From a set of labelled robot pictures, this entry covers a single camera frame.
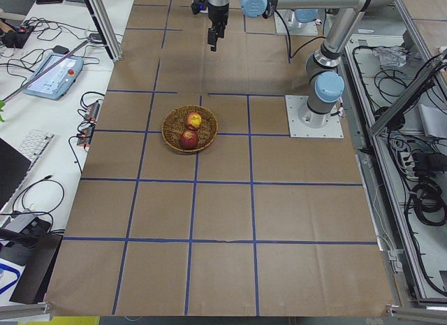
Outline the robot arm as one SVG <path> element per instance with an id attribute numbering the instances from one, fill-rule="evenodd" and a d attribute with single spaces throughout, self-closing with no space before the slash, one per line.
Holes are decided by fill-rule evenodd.
<path id="1" fill-rule="evenodd" d="M 344 91 L 343 79 L 335 73 L 342 50 L 366 10 L 387 6 L 394 0 L 240 0 L 247 17 L 271 16 L 276 9 L 338 8 L 339 13 L 320 48 L 309 57 L 306 71 L 311 92 L 298 111 L 300 121 L 311 128 L 324 127 L 332 107 Z"/>

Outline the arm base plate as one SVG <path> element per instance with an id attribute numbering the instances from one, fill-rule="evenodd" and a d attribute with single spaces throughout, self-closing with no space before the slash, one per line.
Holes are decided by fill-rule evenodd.
<path id="1" fill-rule="evenodd" d="M 343 139 L 341 120 L 335 106 L 326 115 L 313 113 L 307 105 L 308 96 L 286 95 L 286 112 L 291 138 Z"/>

